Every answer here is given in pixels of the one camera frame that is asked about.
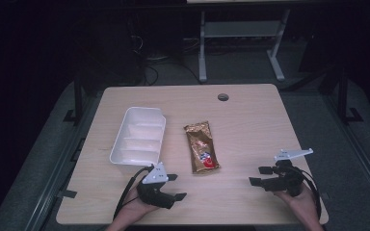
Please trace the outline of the white metal desk frame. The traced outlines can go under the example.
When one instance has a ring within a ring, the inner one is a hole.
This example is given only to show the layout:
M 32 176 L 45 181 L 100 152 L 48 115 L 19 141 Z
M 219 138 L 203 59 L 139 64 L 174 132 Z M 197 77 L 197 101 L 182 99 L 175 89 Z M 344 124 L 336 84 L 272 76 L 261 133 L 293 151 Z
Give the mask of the white metal desk frame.
M 279 65 L 277 54 L 284 31 L 286 29 L 290 10 L 283 11 L 280 20 L 264 21 L 229 21 L 210 22 L 205 20 L 205 12 L 200 14 L 199 26 L 199 53 L 198 53 L 198 79 L 207 81 L 205 40 L 221 38 L 274 38 L 275 42 L 267 51 L 267 56 L 278 81 L 285 80 Z

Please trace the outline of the person's left hand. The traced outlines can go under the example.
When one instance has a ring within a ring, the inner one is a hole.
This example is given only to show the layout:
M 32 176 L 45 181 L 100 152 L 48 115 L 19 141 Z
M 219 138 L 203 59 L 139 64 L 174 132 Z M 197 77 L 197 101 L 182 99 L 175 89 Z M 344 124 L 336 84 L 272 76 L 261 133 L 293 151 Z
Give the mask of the person's left hand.
M 123 207 L 120 209 L 116 220 L 119 224 L 123 224 L 124 222 L 127 224 L 132 224 L 142 219 L 145 215 L 156 210 L 156 206 L 144 203 L 139 198 L 137 190 L 132 189 L 126 196 Z

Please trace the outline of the person's right hand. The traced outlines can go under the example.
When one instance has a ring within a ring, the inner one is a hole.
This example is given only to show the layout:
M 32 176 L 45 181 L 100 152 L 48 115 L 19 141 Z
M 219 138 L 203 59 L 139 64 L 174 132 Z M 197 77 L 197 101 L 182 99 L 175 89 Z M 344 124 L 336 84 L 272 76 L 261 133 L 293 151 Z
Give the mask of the person's right hand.
M 306 184 L 302 184 L 301 189 L 302 192 L 297 196 L 291 196 L 287 192 L 275 192 L 275 196 L 290 208 L 302 224 L 314 223 L 319 218 L 313 193 Z

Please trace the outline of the golden brown snack packet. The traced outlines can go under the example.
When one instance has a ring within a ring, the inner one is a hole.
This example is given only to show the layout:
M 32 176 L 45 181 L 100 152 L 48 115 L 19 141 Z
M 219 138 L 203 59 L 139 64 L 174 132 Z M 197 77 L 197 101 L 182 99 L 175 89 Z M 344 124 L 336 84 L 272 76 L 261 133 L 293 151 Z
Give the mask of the golden brown snack packet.
M 192 172 L 203 174 L 220 167 L 208 121 L 184 127 L 191 150 Z

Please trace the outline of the black metal stand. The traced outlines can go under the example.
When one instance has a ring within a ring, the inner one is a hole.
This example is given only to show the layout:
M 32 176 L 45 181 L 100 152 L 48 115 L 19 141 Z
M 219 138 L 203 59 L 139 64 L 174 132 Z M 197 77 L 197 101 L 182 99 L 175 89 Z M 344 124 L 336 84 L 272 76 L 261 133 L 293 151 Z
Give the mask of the black metal stand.
M 348 125 L 350 122 L 362 122 L 363 118 L 356 108 L 347 107 L 348 75 L 344 67 L 338 71 L 337 114 L 340 120 Z

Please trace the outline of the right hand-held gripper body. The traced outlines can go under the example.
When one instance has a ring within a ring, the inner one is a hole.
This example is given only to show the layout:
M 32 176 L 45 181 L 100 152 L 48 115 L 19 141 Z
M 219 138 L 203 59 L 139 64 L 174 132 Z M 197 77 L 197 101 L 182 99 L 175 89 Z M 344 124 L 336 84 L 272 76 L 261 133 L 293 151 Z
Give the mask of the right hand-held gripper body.
M 312 153 L 311 148 L 302 150 L 281 149 L 275 156 L 275 165 L 271 167 L 273 174 L 276 174 L 277 177 L 262 180 L 261 187 L 266 192 L 287 191 L 291 196 L 299 195 L 302 192 L 301 184 L 305 176 L 300 168 L 293 166 L 291 160 Z

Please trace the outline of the white plastic divided container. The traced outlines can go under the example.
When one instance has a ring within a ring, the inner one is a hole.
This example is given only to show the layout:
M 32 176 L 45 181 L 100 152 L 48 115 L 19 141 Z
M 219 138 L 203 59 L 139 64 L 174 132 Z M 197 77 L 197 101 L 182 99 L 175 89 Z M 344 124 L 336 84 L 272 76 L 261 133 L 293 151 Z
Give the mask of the white plastic divided container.
M 113 145 L 110 162 L 127 166 L 156 165 L 165 127 L 166 118 L 159 108 L 128 108 Z

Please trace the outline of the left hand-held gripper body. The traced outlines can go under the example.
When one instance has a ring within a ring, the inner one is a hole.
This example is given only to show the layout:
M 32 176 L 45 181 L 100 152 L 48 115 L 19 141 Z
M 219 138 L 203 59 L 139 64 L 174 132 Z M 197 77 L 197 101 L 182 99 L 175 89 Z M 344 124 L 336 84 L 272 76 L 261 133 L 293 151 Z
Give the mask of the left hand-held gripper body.
M 167 172 L 163 163 L 153 166 L 152 170 L 137 185 L 140 199 L 149 205 L 170 209 L 173 204 L 173 195 L 161 192 L 167 181 Z

